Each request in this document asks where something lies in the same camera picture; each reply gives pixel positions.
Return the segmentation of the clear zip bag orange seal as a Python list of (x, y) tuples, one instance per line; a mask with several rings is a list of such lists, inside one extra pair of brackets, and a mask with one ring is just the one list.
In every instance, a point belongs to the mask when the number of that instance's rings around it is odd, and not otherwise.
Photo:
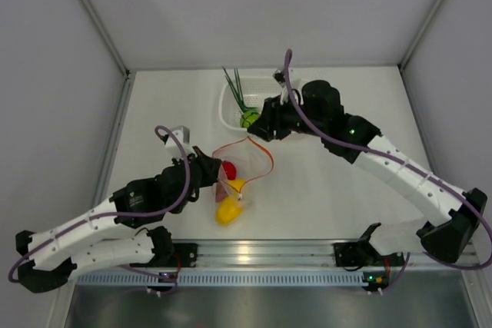
[[(221, 169), (218, 172), (218, 182), (213, 185), (213, 195), (215, 193), (216, 185), (221, 183), (228, 192), (228, 197), (236, 197), (239, 199), (241, 206), (243, 207), (242, 213), (244, 213), (246, 209), (254, 204), (254, 189), (258, 185), (258, 181), (267, 177), (274, 169), (274, 158), (271, 152), (251, 137), (245, 137), (239, 141), (219, 147), (213, 151), (212, 157), (220, 159), (221, 161), (230, 161), (233, 163), (237, 168), (237, 178), (246, 180), (241, 192), (235, 192), (226, 184), (227, 178), (221, 166)], [(218, 205), (219, 204), (215, 202), (215, 211)]]

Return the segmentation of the green fake scallion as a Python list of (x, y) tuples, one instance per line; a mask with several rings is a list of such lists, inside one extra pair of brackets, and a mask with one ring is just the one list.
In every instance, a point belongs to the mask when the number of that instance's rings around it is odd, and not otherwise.
[(241, 110), (241, 112), (245, 113), (247, 111), (255, 111), (256, 108), (248, 106), (245, 104), (244, 95), (243, 95), (243, 91), (242, 91), (242, 85), (241, 85), (241, 77), (239, 75), (238, 69), (235, 68), (233, 70), (234, 78), (231, 78), (231, 76), (228, 73), (228, 70), (225, 67), (223, 67), (222, 70), (224, 72), (226, 82), (228, 83), (228, 86), (231, 90), (231, 93), (232, 93), (239, 109)]

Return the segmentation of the green fake watermelon ball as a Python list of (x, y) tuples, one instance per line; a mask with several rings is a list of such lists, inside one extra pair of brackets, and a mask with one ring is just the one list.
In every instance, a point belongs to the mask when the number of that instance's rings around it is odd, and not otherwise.
[(240, 117), (240, 127), (249, 128), (260, 117), (260, 114), (256, 110), (249, 110), (244, 112)]

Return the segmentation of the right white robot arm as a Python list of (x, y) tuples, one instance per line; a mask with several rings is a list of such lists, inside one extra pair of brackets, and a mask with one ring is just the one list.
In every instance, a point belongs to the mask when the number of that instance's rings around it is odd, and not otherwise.
[(327, 81), (310, 81), (293, 98), (265, 99), (247, 131), (264, 141), (293, 132), (318, 136), (329, 152), (374, 175), (421, 212), (421, 219), (370, 225), (358, 240), (365, 263), (397, 252), (425, 252), (454, 265), (480, 224), (485, 193), (450, 185), (412, 161), (377, 126), (345, 112), (339, 91)]

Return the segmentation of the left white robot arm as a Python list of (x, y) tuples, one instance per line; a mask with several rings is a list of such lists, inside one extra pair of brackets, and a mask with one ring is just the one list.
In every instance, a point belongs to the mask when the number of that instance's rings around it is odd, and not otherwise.
[(167, 267), (175, 255), (166, 213), (179, 214), (217, 183), (222, 161), (194, 147), (154, 177), (129, 182), (97, 207), (41, 233), (15, 236), (22, 259), (10, 280), (32, 293), (58, 289), (83, 274), (109, 267)]

